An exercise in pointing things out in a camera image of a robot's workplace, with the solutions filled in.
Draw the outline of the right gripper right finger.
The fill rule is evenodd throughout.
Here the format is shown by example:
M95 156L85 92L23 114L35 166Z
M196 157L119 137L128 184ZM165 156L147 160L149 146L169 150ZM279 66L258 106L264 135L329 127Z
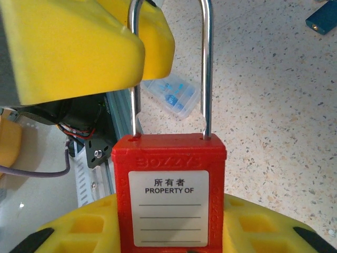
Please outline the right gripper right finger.
M224 195L223 252L336 252L310 226L230 194Z

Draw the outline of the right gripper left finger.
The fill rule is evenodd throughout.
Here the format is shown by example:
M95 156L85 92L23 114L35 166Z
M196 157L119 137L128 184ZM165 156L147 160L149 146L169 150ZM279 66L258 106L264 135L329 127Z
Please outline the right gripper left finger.
M50 221L16 247L16 252L121 252L116 195L112 194Z

